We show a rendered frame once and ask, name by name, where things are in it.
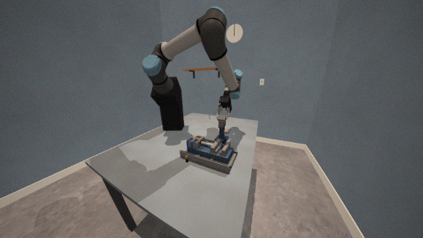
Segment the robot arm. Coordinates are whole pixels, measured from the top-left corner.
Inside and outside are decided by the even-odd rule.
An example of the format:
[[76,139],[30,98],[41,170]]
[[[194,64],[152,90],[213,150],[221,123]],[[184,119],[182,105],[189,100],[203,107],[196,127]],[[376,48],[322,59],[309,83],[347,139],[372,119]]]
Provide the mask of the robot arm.
[[227,17],[220,7],[210,7],[205,15],[196,20],[196,24],[172,39],[170,42],[158,43],[152,54],[144,58],[142,68],[153,83],[156,93],[166,94],[173,88],[172,79],[165,70],[170,61],[179,53],[202,42],[211,61],[214,62],[226,86],[230,99],[240,97],[241,78],[243,72],[233,72],[227,57],[225,45],[225,29]]

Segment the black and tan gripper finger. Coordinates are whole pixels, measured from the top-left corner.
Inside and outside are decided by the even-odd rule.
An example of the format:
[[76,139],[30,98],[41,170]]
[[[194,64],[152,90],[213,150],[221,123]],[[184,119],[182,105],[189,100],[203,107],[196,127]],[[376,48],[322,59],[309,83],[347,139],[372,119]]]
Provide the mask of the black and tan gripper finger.
[[228,119],[229,114],[231,113],[231,110],[232,110],[232,107],[231,107],[231,104],[230,104],[230,106],[227,107],[227,116],[226,116],[226,119]]
[[218,106],[218,109],[217,109],[217,117],[218,117],[218,115],[220,115],[220,112],[222,111],[222,105],[220,104],[219,106]]

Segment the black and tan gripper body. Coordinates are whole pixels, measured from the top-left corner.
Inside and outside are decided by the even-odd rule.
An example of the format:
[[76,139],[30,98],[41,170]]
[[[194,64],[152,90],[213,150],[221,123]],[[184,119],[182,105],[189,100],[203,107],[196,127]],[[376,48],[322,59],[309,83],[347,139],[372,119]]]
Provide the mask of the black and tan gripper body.
[[[226,94],[226,95],[225,95]],[[221,103],[223,108],[227,108],[231,104],[230,97],[228,96],[229,91],[224,90],[223,96],[220,96],[219,103]],[[228,96],[228,97],[226,97]]]

